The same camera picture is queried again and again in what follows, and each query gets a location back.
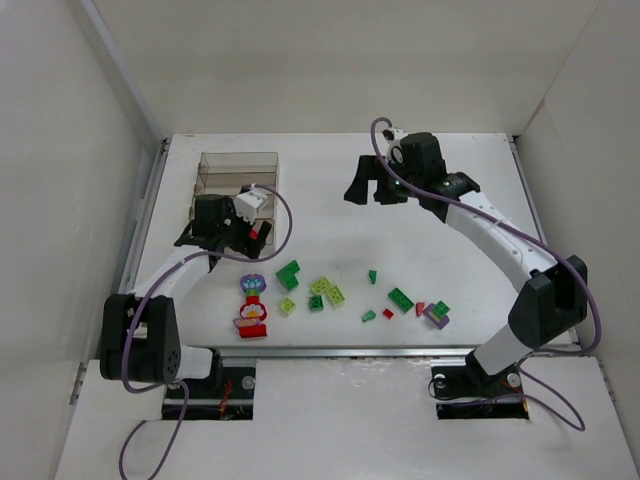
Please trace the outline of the green L-shaped lego block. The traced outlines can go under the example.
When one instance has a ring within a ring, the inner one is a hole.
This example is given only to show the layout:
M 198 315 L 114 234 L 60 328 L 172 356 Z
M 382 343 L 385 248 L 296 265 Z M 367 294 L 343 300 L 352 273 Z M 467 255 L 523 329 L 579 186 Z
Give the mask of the green L-shaped lego block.
M 297 260 L 292 260 L 276 272 L 276 279 L 285 291 L 290 292 L 300 285 L 298 274 L 301 272 L 300 264 Z

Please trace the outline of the lime green 2x4 brick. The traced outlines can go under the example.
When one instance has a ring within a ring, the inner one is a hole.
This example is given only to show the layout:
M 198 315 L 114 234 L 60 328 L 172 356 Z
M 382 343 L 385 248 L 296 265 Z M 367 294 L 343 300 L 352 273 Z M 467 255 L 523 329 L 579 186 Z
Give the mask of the lime green 2x4 brick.
M 314 295 L 321 295 L 330 287 L 331 282 L 325 276 L 315 279 L 310 284 L 310 290 Z

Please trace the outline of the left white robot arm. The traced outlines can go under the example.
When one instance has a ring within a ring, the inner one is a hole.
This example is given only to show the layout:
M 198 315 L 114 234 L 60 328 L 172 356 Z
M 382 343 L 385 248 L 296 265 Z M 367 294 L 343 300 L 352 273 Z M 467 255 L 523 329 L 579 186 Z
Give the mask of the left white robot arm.
M 105 301 L 99 353 L 103 378 L 168 385 L 211 376 L 216 351 L 181 342 L 176 305 L 213 270 L 219 253 L 232 250 L 247 262 L 259 258 L 271 225 L 256 230 L 254 224 L 266 204 L 267 195 L 256 188 L 234 197 L 195 198 L 193 218 L 166 262 L 129 292 Z

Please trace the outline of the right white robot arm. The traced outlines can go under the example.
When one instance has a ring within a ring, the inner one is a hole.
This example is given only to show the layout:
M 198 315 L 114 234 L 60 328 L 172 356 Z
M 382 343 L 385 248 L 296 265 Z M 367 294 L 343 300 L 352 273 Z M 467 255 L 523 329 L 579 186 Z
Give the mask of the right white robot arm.
M 472 367 L 497 375 L 586 318 L 585 264 L 576 256 L 561 258 L 518 230 L 476 181 L 448 172 L 436 136 L 397 128 L 371 136 L 383 136 L 388 149 L 360 157 L 345 200 L 394 205 L 417 199 L 483 252 L 517 292 L 506 325 L 471 353 Z

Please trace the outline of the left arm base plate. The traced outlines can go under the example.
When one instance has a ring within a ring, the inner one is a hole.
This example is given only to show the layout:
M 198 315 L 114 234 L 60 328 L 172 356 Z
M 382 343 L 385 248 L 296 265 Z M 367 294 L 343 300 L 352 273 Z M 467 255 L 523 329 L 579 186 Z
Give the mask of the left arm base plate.
M 217 349 L 183 347 L 177 371 L 189 390 L 185 420 L 252 420 L 256 362 L 227 359 Z

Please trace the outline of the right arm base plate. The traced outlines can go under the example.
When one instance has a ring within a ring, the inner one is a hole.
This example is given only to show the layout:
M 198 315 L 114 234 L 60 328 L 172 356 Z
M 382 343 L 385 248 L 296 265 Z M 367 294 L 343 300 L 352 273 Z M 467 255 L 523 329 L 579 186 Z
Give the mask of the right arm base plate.
M 439 420 L 529 419 L 515 364 L 487 375 L 476 361 L 433 363 L 428 391 Z

